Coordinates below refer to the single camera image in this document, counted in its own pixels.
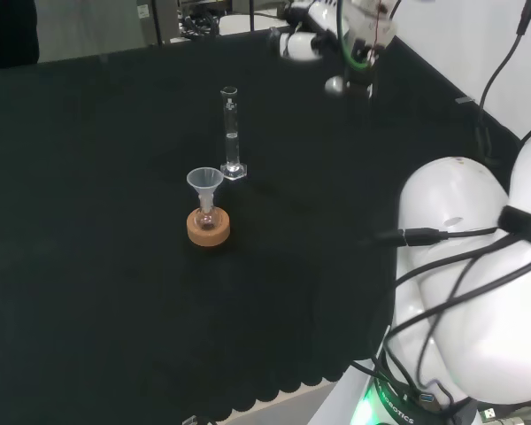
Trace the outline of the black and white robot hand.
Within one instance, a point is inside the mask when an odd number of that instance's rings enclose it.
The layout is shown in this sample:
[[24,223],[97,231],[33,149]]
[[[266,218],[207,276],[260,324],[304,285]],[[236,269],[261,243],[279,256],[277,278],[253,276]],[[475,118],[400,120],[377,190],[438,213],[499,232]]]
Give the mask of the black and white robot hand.
[[352,46],[340,45],[329,31],[320,33],[299,32],[292,29],[282,32],[271,27],[267,48],[277,58],[300,65],[318,64],[334,53],[342,63],[342,71],[324,83],[326,95],[341,99],[349,114],[359,115],[365,125],[376,121],[379,112],[379,48],[356,40]]

